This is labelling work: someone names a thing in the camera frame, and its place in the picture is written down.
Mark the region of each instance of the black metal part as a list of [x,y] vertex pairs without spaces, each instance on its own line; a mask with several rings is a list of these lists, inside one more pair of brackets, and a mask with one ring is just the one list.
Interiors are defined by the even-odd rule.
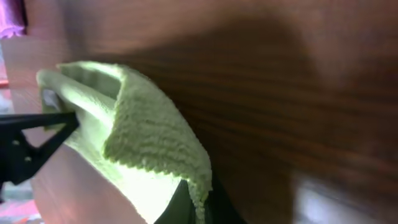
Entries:
[[[40,147],[29,144],[22,130],[64,124]],[[0,116],[0,189],[4,182],[17,185],[32,178],[79,126],[75,113],[12,114]]]

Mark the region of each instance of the table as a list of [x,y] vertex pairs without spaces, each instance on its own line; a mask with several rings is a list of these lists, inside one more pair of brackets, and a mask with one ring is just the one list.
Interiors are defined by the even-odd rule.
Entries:
[[[397,223],[398,2],[27,0],[26,8],[28,36],[1,42],[18,113],[40,111],[41,68],[123,63],[174,100],[248,223]],[[143,222],[67,148],[33,186],[49,223]]]

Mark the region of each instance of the purple cloth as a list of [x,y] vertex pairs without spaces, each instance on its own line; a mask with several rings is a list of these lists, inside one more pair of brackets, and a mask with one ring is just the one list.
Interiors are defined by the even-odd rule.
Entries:
[[25,34],[21,0],[0,0],[0,39]]

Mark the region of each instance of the folded cloth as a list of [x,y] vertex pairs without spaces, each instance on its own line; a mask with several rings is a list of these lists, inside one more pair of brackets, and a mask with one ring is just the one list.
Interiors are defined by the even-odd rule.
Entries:
[[21,0],[0,0],[0,39],[25,32]]
[[197,223],[204,223],[210,159],[173,102],[125,66],[75,62],[58,68],[60,72],[40,71],[37,82],[44,113],[76,111],[80,127],[66,145],[113,183],[150,224],[186,180]]

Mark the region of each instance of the brown table surface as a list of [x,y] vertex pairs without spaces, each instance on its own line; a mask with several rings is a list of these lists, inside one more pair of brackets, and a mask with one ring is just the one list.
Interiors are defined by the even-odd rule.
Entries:
[[[398,223],[398,1],[25,1],[28,36],[1,42],[18,113],[40,111],[40,68],[125,63],[248,223]],[[70,149],[33,184],[46,223],[143,222]]]

